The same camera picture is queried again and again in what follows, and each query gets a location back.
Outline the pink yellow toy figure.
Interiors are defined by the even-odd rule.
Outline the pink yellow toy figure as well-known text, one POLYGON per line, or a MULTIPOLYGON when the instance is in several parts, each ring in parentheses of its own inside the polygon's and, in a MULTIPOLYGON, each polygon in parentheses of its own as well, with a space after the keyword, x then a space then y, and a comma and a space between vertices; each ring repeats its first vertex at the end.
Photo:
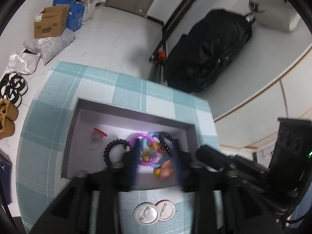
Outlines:
POLYGON ((154 174, 160 179, 168 179, 173 175, 173 167, 170 160, 163 162, 160 168, 154 169, 154 174))

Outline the red rimmed pin badge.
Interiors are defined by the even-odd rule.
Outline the red rimmed pin badge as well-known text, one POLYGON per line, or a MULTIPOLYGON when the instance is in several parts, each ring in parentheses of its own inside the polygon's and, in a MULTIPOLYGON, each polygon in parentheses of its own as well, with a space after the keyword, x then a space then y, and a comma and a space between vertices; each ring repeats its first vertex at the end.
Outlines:
POLYGON ((158 201, 155 206, 158 208, 160 216, 160 222, 166 222, 171 220, 175 214, 175 205, 169 200, 160 200, 158 201))

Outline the white pin badge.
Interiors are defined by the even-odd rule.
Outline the white pin badge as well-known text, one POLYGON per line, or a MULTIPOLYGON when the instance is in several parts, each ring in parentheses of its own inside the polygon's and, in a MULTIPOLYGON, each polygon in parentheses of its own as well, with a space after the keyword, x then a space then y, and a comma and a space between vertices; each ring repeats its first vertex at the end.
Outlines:
POLYGON ((139 224, 151 225, 159 221, 160 211, 155 204, 143 202, 134 209, 133 217, 139 224))

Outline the grey open jewelry box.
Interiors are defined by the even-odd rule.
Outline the grey open jewelry box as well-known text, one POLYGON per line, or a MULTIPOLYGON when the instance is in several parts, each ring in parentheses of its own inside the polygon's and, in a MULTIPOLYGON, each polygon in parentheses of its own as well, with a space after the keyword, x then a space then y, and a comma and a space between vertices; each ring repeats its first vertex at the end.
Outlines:
POLYGON ((173 160, 174 139, 181 150, 194 154, 198 148, 193 124, 149 115, 79 98, 69 126, 61 177, 73 179, 78 172, 89 174, 118 166, 126 152, 140 140, 140 158, 134 190, 163 189, 178 185, 173 160), (173 175, 160 179, 154 174, 170 160, 173 175))

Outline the teal plaid tablecloth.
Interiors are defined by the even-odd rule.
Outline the teal plaid tablecloth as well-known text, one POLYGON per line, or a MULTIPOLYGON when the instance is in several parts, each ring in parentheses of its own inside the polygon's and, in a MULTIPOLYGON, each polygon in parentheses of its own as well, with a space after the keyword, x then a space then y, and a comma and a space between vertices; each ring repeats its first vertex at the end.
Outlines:
POLYGON ((193 123, 202 145, 219 148, 207 101, 129 75, 58 62, 34 96, 19 139, 16 189, 26 231, 56 196, 60 160, 79 97, 193 123))

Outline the black backpack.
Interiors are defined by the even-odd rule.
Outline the black backpack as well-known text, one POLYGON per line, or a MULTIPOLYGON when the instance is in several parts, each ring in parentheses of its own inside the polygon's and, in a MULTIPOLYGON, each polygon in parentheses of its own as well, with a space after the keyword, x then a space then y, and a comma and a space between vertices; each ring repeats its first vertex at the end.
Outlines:
POLYGON ((211 10, 183 34, 164 63, 164 81, 186 93, 201 93, 233 62, 252 37, 255 18, 211 10))

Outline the blue shopping bag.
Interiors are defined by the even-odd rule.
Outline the blue shopping bag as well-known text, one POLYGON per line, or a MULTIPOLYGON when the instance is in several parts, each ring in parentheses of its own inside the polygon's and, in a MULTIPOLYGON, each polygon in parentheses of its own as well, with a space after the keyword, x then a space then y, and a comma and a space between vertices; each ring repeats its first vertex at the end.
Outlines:
POLYGON ((4 196, 7 204, 12 203, 11 176, 12 163, 2 154, 0 154, 0 178, 3 187, 4 196))

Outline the tan boot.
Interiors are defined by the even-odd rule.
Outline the tan boot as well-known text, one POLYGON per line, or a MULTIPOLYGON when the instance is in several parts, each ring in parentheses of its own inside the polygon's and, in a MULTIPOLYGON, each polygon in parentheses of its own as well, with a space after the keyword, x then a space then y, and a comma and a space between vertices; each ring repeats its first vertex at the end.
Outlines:
POLYGON ((16 121, 19 115, 18 109, 7 99, 0 100, 0 112, 11 121, 16 121))
POLYGON ((14 134, 15 132, 15 124, 13 121, 8 119, 5 116, 1 116, 1 121, 0 121, 1 129, 0 129, 0 139, 3 139, 5 137, 10 137, 14 134))

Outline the white Nike bag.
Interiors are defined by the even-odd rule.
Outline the white Nike bag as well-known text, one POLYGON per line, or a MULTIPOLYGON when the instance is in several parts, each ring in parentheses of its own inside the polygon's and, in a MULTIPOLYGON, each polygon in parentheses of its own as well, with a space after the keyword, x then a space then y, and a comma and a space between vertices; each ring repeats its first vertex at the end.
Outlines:
POLYGON ((300 20, 288 0, 249 0, 249 9, 259 24, 278 31, 292 32, 300 20))

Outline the grey plastic mailer bag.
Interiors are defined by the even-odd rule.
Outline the grey plastic mailer bag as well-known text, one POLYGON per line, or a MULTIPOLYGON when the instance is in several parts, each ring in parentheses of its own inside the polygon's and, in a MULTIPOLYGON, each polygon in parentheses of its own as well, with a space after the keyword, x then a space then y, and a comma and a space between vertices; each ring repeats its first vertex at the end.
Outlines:
POLYGON ((69 44, 74 41, 75 37, 75 32, 65 28, 60 36, 42 37, 38 39, 29 37, 24 41, 23 46, 32 53, 39 53, 40 58, 46 65, 63 49, 69 46, 69 44))

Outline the black white sneaker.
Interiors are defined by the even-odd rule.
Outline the black white sneaker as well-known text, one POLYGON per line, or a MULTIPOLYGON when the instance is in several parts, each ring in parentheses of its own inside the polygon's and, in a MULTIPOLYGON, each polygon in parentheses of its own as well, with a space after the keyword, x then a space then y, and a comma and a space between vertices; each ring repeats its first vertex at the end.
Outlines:
POLYGON ((1 87, 1 99, 9 100, 16 108, 22 103, 19 91, 11 85, 1 87))
POLYGON ((21 96, 25 95, 28 91, 27 81, 15 72, 5 74, 1 79, 1 86, 13 86, 21 96))

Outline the blue cardboard box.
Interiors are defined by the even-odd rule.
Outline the blue cardboard box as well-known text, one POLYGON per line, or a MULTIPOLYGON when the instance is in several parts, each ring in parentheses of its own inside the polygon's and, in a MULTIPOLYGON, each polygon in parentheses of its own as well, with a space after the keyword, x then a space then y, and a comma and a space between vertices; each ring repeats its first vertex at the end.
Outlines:
POLYGON ((75 0, 54 0, 53 6, 68 5, 69 12, 67 16, 66 28, 76 32, 82 26, 85 7, 75 0))

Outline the brown cardboard box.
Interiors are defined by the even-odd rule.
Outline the brown cardboard box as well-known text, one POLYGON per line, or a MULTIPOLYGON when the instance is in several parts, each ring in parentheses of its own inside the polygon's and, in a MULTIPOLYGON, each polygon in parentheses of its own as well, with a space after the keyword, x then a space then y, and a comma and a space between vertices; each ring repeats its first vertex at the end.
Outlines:
POLYGON ((34 17, 34 37, 61 36, 66 28, 68 5, 46 7, 40 14, 34 17))

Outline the cream tote bag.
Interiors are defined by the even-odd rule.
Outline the cream tote bag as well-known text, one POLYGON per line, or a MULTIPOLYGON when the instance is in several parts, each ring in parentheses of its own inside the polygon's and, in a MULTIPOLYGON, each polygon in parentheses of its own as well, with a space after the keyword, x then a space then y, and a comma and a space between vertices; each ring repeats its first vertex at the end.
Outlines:
POLYGON ((96 4, 99 2, 99 0, 74 0, 78 4, 85 7, 83 17, 82 17, 82 25, 88 24, 94 15, 96 4))

